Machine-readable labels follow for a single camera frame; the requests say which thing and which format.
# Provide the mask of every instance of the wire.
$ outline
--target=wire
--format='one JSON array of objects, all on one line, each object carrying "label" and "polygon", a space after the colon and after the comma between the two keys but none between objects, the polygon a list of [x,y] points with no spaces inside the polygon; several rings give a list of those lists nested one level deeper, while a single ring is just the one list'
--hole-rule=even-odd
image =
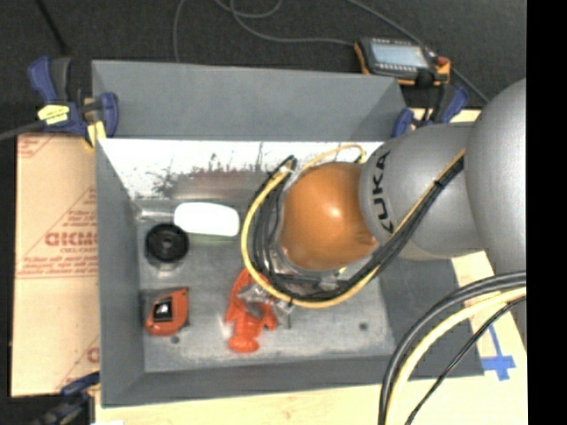
[{"label": "wire", "polygon": [[[345,150],[347,148],[357,147],[356,144],[346,144],[338,147],[335,150],[327,151],[322,155],[316,157],[313,161],[307,163],[303,168],[309,168],[316,162],[320,161],[330,154]],[[348,298],[354,296],[358,291],[361,290],[370,280],[372,280],[379,271],[386,268],[390,262],[400,253],[400,251],[405,246],[406,242],[411,238],[417,226],[421,222],[423,216],[429,209],[429,207],[435,201],[435,198],[439,195],[441,190],[449,183],[463,168],[464,161],[464,150],[460,151],[459,154],[449,163],[435,179],[435,181],[428,187],[428,189],[422,194],[419,200],[412,206],[406,216],[401,220],[400,224],[394,229],[390,239],[380,246],[375,253],[372,255],[370,260],[362,267],[355,275],[353,275],[346,284],[341,284],[339,288],[333,291],[323,291],[318,294],[311,295],[299,295],[291,290],[289,290],[279,278],[276,273],[273,272],[273,263],[268,263],[268,274],[267,277],[271,282],[268,282],[259,270],[262,271],[258,260],[253,263],[248,251],[248,234],[250,232],[250,226],[252,225],[252,220],[254,214],[261,209],[263,202],[269,196],[269,194],[274,193],[276,188],[287,179],[290,174],[291,169],[289,166],[281,166],[280,169],[275,172],[268,182],[263,186],[260,192],[257,194],[256,198],[253,200],[251,206],[248,209],[248,213],[245,216],[245,221],[243,223],[241,232],[241,244],[240,249],[245,263],[252,278],[268,293],[272,296],[279,298],[283,301],[289,302],[290,304],[297,304],[309,308],[323,308],[328,306],[333,306],[339,304]],[[262,258],[262,265],[265,267],[266,256],[265,251],[262,249],[257,249],[257,245],[254,242],[253,245],[254,254],[260,254]]]},{"label": "wire", "polygon": [[71,51],[71,49],[69,48],[69,46],[64,41],[63,36],[61,36],[61,33],[59,32],[57,25],[53,21],[53,18],[51,17],[50,12],[48,11],[47,7],[45,6],[45,3],[43,2],[43,0],[34,0],[34,1],[35,1],[35,4],[37,5],[37,8],[40,11],[40,13],[42,14],[43,18],[45,19],[45,22],[47,23],[48,27],[50,28],[51,34],[53,35],[53,37],[55,38],[55,41],[58,44],[59,53],[63,56],[67,55]]},{"label": "wire", "polygon": [[512,291],[507,291],[496,296],[485,299],[481,302],[477,302],[474,305],[470,305],[463,308],[459,312],[449,316],[444,321],[442,321],[436,328],[434,328],[425,338],[419,343],[419,345],[409,354],[408,359],[405,361],[403,366],[398,373],[396,382],[392,388],[392,395],[390,396],[387,415],[385,417],[386,425],[394,424],[393,418],[395,417],[395,409],[397,406],[398,397],[403,389],[403,386],[409,379],[409,376],[414,371],[419,360],[427,352],[429,348],[443,335],[446,334],[448,330],[453,328],[455,325],[464,321],[476,313],[479,313],[487,308],[494,307],[496,305],[502,305],[509,301],[526,296],[526,287],[515,289]]},{"label": "wire", "polygon": [[0,133],[0,142],[4,140],[8,140],[9,138],[13,138],[17,135],[25,134],[29,131],[36,131],[37,129],[41,129],[43,123],[41,121],[34,121],[33,123],[28,123],[23,126],[16,127],[14,129],[9,129]]},{"label": "wire", "polygon": [[516,299],[515,301],[507,303],[503,306],[498,312],[496,312],[493,316],[491,316],[478,330],[475,334],[467,341],[467,343],[461,348],[461,350],[454,356],[453,360],[445,367],[445,370],[441,372],[435,383],[430,387],[427,393],[423,396],[423,398],[419,401],[417,406],[411,412],[409,417],[406,419],[405,425],[411,425],[416,418],[417,414],[425,404],[425,402],[430,398],[430,396],[439,388],[439,386],[445,381],[445,379],[451,374],[453,369],[461,362],[462,358],[470,351],[470,349],[474,346],[474,344],[478,341],[478,339],[485,334],[485,332],[490,328],[492,324],[494,324],[500,317],[509,311],[514,306],[520,304],[521,302],[525,301],[525,296]]},{"label": "wire", "polygon": [[[347,148],[352,148],[352,147],[353,147],[352,144],[349,143],[348,145],[343,145],[342,149],[345,150]],[[327,151],[327,153],[333,153],[333,152],[336,152],[336,150]],[[322,156],[323,155],[318,156],[309,164],[312,164],[313,162],[320,160],[322,158]],[[245,266],[248,269],[248,272],[250,273],[251,277],[264,290],[266,290],[269,294],[271,294],[275,298],[278,298],[278,299],[281,299],[285,302],[293,303],[295,305],[299,305],[299,306],[302,306],[302,307],[305,307],[305,308],[325,308],[325,307],[337,305],[337,304],[347,300],[348,298],[351,298],[358,291],[360,291],[372,279],[375,271],[377,271],[377,267],[374,270],[370,271],[361,280],[359,280],[348,291],[341,293],[341,294],[338,294],[336,297],[326,299],[326,300],[323,300],[323,301],[308,301],[308,300],[293,298],[293,297],[291,297],[291,296],[289,296],[285,293],[282,293],[282,291],[279,291],[276,288],[274,288],[274,286],[271,285],[269,282],[267,282],[262,277],[261,273],[259,273],[256,270],[256,267],[253,265],[252,260],[250,259],[250,255],[248,253],[248,234],[249,234],[249,231],[250,231],[250,226],[252,224],[253,215],[260,208],[261,203],[266,199],[266,197],[280,183],[282,183],[285,180],[285,178],[290,174],[291,169],[289,168],[288,164],[282,166],[277,172],[275,172],[273,174],[272,177],[270,177],[266,186],[261,190],[260,194],[258,194],[258,196],[252,202],[252,205],[248,209],[248,213],[246,214],[245,221],[243,222],[241,238],[240,238],[240,251],[242,252],[243,261],[244,261]]]},{"label": "wire", "polygon": [[[236,9],[236,0],[229,0],[229,4],[226,5],[221,0],[213,0],[220,8],[222,8],[226,12],[230,12],[232,16],[235,18],[237,23],[242,27],[244,30],[248,31],[250,34],[264,39],[266,41],[271,41],[273,43],[332,43],[338,45],[344,45],[348,47],[352,47],[353,43],[348,42],[344,39],[338,38],[328,38],[328,37],[303,37],[303,38],[282,38],[276,37],[272,35],[266,35],[254,28],[245,24],[243,19],[266,19],[272,15],[274,15],[282,6],[283,0],[276,0],[275,5],[268,11],[262,13],[250,13],[250,12],[241,12]],[[363,11],[369,13],[370,15],[382,20],[385,24],[389,25],[390,27],[394,28],[402,35],[406,36],[408,39],[413,41],[414,43],[425,45],[417,36],[413,35],[409,32],[406,28],[402,25],[396,23],[394,20],[389,19],[383,13],[370,8],[366,4],[363,4],[357,0],[342,0],[353,6],[362,9]],[[186,0],[180,0],[177,8],[175,9],[175,17],[174,17],[174,25],[172,30],[172,37],[173,37],[173,46],[174,46],[174,55],[175,61],[180,62],[179,57],[179,47],[178,47],[178,40],[179,40],[179,19],[181,16],[181,12],[185,5]],[[457,69],[454,67],[452,68],[454,75],[459,78],[460,81],[464,82],[472,91],[474,91],[485,103],[488,103],[488,98],[486,95],[480,91],[472,82],[470,82],[464,75],[462,75]]]},{"label": "wire", "polygon": [[526,285],[525,272],[498,274],[479,281],[470,283],[453,291],[448,296],[441,299],[437,304],[417,321],[406,335],[401,339],[398,347],[390,357],[388,367],[384,371],[382,389],[380,392],[378,423],[384,425],[384,417],[387,412],[387,405],[392,391],[392,383],[399,371],[399,366],[407,357],[408,351],[415,346],[416,340],[431,323],[438,322],[441,315],[462,302],[478,298],[482,295],[494,293],[500,290],[510,290]]}]

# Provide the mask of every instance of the kuka logo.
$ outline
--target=kuka logo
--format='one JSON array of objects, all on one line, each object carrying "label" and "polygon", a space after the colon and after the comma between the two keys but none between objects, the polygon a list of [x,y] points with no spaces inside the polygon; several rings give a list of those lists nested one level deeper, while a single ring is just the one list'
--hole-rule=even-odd
[{"label": "kuka logo", "polygon": [[382,196],[382,194],[384,193],[384,189],[382,188],[382,180],[384,179],[384,166],[388,154],[390,154],[389,151],[385,152],[378,158],[376,162],[376,168],[379,170],[379,172],[374,173],[374,175],[372,176],[372,182],[374,182],[372,195],[374,196],[374,205],[377,209],[380,225],[382,225],[382,228],[384,230],[391,234],[393,233],[393,224],[390,221],[388,208],[386,208],[386,203],[384,201],[384,197]]},{"label": "kuka logo", "polygon": [[97,233],[82,232],[52,232],[45,235],[45,243],[51,247],[68,245],[94,245],[97,243]]}]

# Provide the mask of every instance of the digital display device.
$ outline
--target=digital display device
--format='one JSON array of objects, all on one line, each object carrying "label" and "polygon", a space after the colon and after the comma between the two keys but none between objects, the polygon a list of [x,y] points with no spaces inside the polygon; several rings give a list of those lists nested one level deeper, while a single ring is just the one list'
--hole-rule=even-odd
[{"label": "digital display device", "polygon": [[363,37],[354,50],[367,74],[393,76],[402,85],[431,86],[449,81],[449,60],[416,42]]}]

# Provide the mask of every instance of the orange sphere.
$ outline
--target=orange sphere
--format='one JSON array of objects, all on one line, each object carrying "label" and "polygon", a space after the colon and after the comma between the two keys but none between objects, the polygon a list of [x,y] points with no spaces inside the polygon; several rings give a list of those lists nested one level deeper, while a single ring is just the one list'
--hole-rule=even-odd
[{"label": "orange sphere", "polygon": [[298,267],[338,269],[377,247],[358,201],[361,165],[330,162],[314,166],[291,186],[283,201],[278,241]]}]

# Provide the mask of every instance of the black floor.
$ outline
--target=black floor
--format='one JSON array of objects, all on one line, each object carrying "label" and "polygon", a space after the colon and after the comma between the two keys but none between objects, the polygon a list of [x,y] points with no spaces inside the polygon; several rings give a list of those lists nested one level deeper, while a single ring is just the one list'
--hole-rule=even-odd
[{"label": "black floor", "polygon": [[[41,55],[74,59],[70,88],[89,91],[93,58],[175,61],[172,27],[180,0],[0,0],[0,132],[32,121],[41,102],[27,66]],[[403,26],[488,98],[526,76],[527,0],[357,0]],[[235,0],[241,12],[267,12],[276,0]],[[375,15],[344,0],[283,0],[250,27],[275,37],[399,36]],[[212,0],[186,0],[179,17],[181,61],[357,72],[353,50],[324,42],[283,43],[255,37]],[[409,104],[427,96],[406,91]],[[470,104],[481,106],[473,96]],[[26,423],[57,398],[9,397],[14,245],[14,142],[0,142],[0,424]]]}]

